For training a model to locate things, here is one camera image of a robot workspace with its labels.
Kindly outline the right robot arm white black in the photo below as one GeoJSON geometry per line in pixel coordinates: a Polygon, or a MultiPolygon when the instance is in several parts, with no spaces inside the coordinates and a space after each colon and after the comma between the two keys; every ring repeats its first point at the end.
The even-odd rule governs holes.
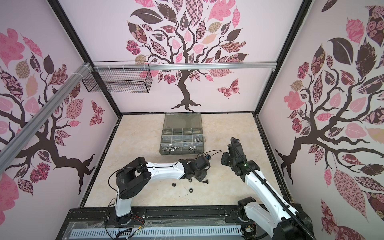
{"type": "Polygon", "coordinates": [[[284,200],[270,185],[260,167],[254,161],[247,160],[240,140],[230,139],[221,164],[230,167],[262,201],[262,204],[251,198],[239,201],[242,220],[255,222],[273,240],[315,239],[311,218],[284,200]]]}

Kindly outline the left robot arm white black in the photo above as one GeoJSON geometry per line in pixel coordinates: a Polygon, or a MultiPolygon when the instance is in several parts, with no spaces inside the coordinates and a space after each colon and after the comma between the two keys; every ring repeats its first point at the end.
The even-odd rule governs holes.
{"type": "Polygon", "coordinates": [[[132,212],[133,198],[150,182],[159,180],[196,179],[202,182],[210,169],[211,156],[201,154],[194,159],[181,159],[175,163],[158,164],[138,157],[116,171],[117,201],[115,213],[118,218],[132,212]]]}

